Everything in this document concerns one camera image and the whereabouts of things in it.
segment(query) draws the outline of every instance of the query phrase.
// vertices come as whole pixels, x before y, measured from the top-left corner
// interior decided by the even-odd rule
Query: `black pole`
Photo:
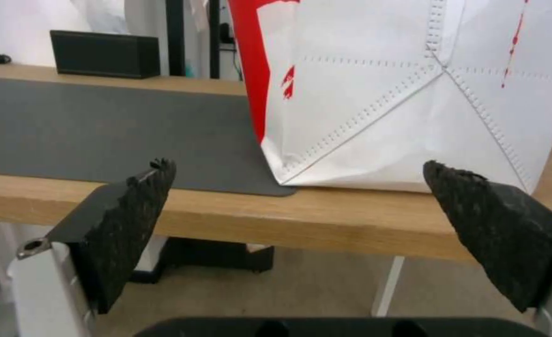
[[[167,21],[169,74],[185,76],[183,0],[165,0],[165,19]]]
[[[209,77],[220,78],[220,0],[209,0]]]

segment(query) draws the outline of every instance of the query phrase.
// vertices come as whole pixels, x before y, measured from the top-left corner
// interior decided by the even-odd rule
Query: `stitching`
[[[526,186],[530,184],[532,178],[524,168],[522,161],[515,151],[515,148],[511,144],[509,144],[509,142],[505,138],[505,135],[502,133],[496,122],[494,122],[492,116],[488,113],[483,103],[480,102],[479,98],[475,96],[471,88],[466,85],[465,80],[462,79],[459,74],[457,74],[457,71],[454,69],[450,69],[449,71],[447,71],[447,74],[449,74],[454,80],[454,83],[459,87],[461,92],[467,98],[468,102],[472,105],[473,109],[478,113],[481,121],[488,129],[488,132],[492,134],[494,140],[502,149],[505,157],[507,158],[507,160],[509,160],[509,163],[511,163],[513,171],[515,171],[515,173],[517,174],[517,179],[522,184],[523,189],[529,190]]]
[[[367,128],[371,124],[377,122],[379,119],[389,114],[393,110],[391,107],[381,115],[378,115],[377,112],[379,112],[383,107],[387,107],[386,105],[389,105],[391,101],[395,103],[395,105],[398,104],[394,102],[394,98],[410,88],[408,86],[408,83],[411,83],[412,85],[417,84],[419,88],[422,88],[423,86],[430,83],[433,79],[436,79],[442,73],[439,73],[434,77],[426,76],[428,74],[434,73],[436,68],[437,67],[435,66],[429,65],[422,66],[419,69],[415,70],[413,74],[402,80],[398,85],[395,85],[394,89],[390,89],[388,92],[372,102],[369,106],[364,107],[346,122],[340,124],[340,126],[338,126],[332,132],[323,137],[315,145],[312,145],[310,149],[315,149],[315,151],[304,151],[304,155],[299,155],[300,160],[299,158],[295,157],[291,158],[289,162],[282,166],[282,168],[284,169],[284,177],[288,176],[287,178],[285,178],[285,181],[283,183],[286,183],[291,179],[297,177],[299,174],[303,173],[305,170],[313,166],[321,158],[327,156],[332,151],[334,151],[360,133],[354,132],[349,137],[344,137],[347,132],[351,132],[355,129],[363,130],[364,128]],[[299,168],[299,165],[302,165],[304,162],[310,159],[313,160],[311,164],[302,167],[302,169],[299,171],[296,171]]]
[[[430,15],[427,22],[426,51],[425,58],[431,58],[432,53],[437,53],[442,43],[442,19],[446,0],[431,0]]]
[[[353,59],[338,56],[304,55],[300,58],[303,62],[344,64],[346,66],[387,66],[389,68],[411,68],[419,66],[416,62],[398,60]]]
[[[454,71],[461,71],[462,73],[468,73],[468,74],[503,75],[505,73],[504,69],[484,68],[480,66],[458,66],[458,67],[452,67],[452,69]],[[552,74],[533,73],[530,71],[523,71],[523,70],[509,70],[508,74],[513,77],[522,77],[522,78],[542,80],[542,81],[552,80]]]

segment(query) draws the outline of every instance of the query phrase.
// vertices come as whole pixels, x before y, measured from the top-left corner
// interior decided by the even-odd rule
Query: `table leg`
[[[390,260],[389,272],[378,284],[378,290],[374,297],[374,302],[372,303],[372,311],[370,312],[372,317],[387,315],[394,289],[398,283],[398,277],[400,277],[403,262],[405,262],[404,256],[395,256]]]

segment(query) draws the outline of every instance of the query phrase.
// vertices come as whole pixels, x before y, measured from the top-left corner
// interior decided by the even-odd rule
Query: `textured gripper pad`
[[[423,174],[459,240],[519,311],[552,282],[552,211],[515,186],[434,161]]]
[[[63,242],[81,284],[99,314],[105,314],[122,293],[153,233],[175,164],[160,160],[151,169],[124,182],[95,189],[48,234]]]

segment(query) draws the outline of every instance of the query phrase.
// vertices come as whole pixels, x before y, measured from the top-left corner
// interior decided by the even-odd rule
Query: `paper bag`
[[[428,160],[535,189],[552,0],[229,0],[279,183],[427,191]]]

